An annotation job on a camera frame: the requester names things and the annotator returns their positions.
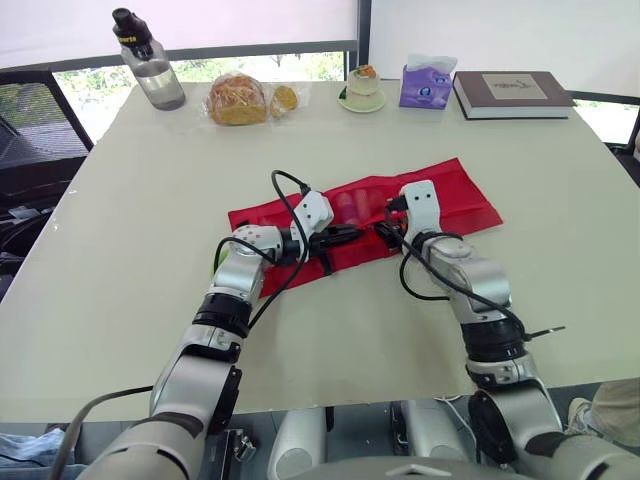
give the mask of bottle cap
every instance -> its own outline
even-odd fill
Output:
[[[116,24],[113,33],[118,41],[126,47],[146,45],[153,38],[147,27],[147,23],[126,8],[116,8],[113,13]]]

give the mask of red cloth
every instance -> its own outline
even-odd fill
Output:
[[[398,196],[400,189],[407,183],[420,180],[432,180],[434,183],[440,203],[440,227],[443,231],[466,235],[502,223],[498,212],[471,181],[457,158],[395,177],[366,177],[324,193],[333,208],[333,223],[353,223],[364,229],[364,234],[359,239],[329,250],[334,271],[389,257],[398,252],[397,249],[390,250],[372,227],[366,227],[384,220],[387,199]],[[300,201],[299,194],[287,198],[293,206]],[[234,210],[228,215],[232,229],[244,223],[277,227],[288,227],[291,224],[291,217],[280,200]],[[295,265],[267,270],[261,296],[273,293],[294,268]],[[324,276],[323,272],[320,260],[312,258],[289,288],[321,278]]]

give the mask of plastic bag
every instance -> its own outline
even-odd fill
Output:
[[[218,77],[207,96],[206,111],[223,125],[262,123],[269,117],[280,119],[309,104],[310,85],[261,83],[234,72]]]
[[[211,118],[223,125],[249,125],[267,119],[267,104],[262,85],[244,74],[218,77],[207,97]]]

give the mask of sneaker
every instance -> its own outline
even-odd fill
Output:
[[[574,398],[569,404],[567,435],[593,435],[604,438],[591,416],[591,402],[586,398]]]

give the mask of book cover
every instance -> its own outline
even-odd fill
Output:
[[[472,108],[573,106],[550,72],[457,72],[456,79]]]

